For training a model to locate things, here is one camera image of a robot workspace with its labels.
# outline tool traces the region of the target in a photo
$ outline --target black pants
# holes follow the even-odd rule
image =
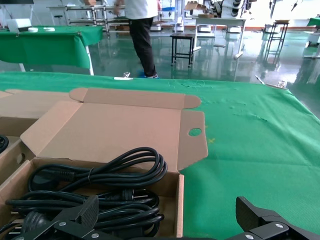
[[[141,61],[144,74],[147,77],[152,77],[157,74],[149,35],[152,22],[153,17],[129,19],[130,35],[132,37],[133,46]]]

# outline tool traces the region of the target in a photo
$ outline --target clamp jaw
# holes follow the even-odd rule
[[[93,229],[98,220],[98,213],[98,197],[91,196],[83,205],[64,209],[51,222],[22,233],[12,240],[121,240],[113,235]],[[254,206],[243,196],[236,198],[235,216],[244,232],[226,240],[320,240],[320,235],[290,224],[273,210]],[[137,237],[131,240],[214,239]]]

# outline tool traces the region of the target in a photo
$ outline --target floor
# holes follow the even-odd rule
[[[160,78],[196,79],[212,81],[235,81],[260,84],[255,75],[265,83],[286,87],[320,119],[320,59],[304,59],[312,55],[316,47],[305,48],[308,33],[290,31],[286,35],[283,48],[278,42],[271,44],[267,51],[268,34],[260,31],[246,31],[244,54],[238,60],[233,56],[238,51],[239,34],[217,31],[215,38],[199,38],[201,49],[195,53],[194,64],[188,68],[187,59],[178,59],[171,66],[171,38],[152,37],[154,61]],[[178,48],[189,49],[189,41],[181,40]],[[142,73],[130,36],[111,35],[99,44],[90,46],[95,75],[122,77],[130,72],[131,77]],[[66,72],[88,74],[87,69],[73,66],[25,65],[27,71]],[[20,71],[18,64],[0,62],[0,72]]]

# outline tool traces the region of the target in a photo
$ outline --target cardboard box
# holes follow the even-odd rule
[[[96,5],[96,3],[97,3],[96,0],[84,0],[85,5],[94,6],[94,5]]]
[[[0,184],[2,184],[25,159],[34,154],[21,141],[20,135],[45,114],[59,100],[74,101],[67,93],[7,90],[0,91],[0,135],[9,140],[8,147],[0,153]]]
[[[197,1],[188,1],[184,7],[184,10],[203,10],[206,11],[207,7],[205,5],[199,4]]]
[[[98,88],[78,88],[70,97],[79,102],[58,102],[22,134],[38,158],[26,161],[0,187],[0,225],[11,218],[5,201],[27,191],[26,181],[38,166],[92,168],[131,149],[151,147],[168,165],[165,177],[148,188],[159,195],[165,215],[158,236],[182,237],[184,176],[179,171],[208,155],[204,113],[184,109],[198,107],[201,100],[185,94]],[[194,128],[201,133],[191,136]],[[150,163],[133,169],[145,172]],[[88,194],[88,189],[80,193]]]

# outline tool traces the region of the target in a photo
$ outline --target green floor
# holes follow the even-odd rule
[[[188,60],[179,59],[171,67],[171,39],[167,36],[153,37],[152,46],[158,74],[164,79],[196,79],[249,82],[258,84],[255,75],[266,83],[278,84],[286,81],[287,87],[320,118],[319,74],[320,60],[303,59],[303,55],[315,53],[316,47],[305,48],[308,33],[292,31],[286,36],[284,46],[279,54],[273,51],[278,43],[273,42],[269,54],[266,43],[269,35],[262,32],[246,31],[244,35],[244,54],[238,60],[238,34],[218,31],[216,38],[199,38],[202,47],[196,52],[192,68]],[[188,42],[180,42],[181,49],[188,49]],[[214,44],[226,47],[212,47]],[[94,73],[100,76],[119,77],[130,72],[138,77],[142,67],[136,56],[129,36],[112,35],[104,38],[99,45],[90,46]],[[64,72],[88,74],[87,69],[58,65],[26,65],[27,71]],[[0,62],[0,72],[20,71],[18,64]]]

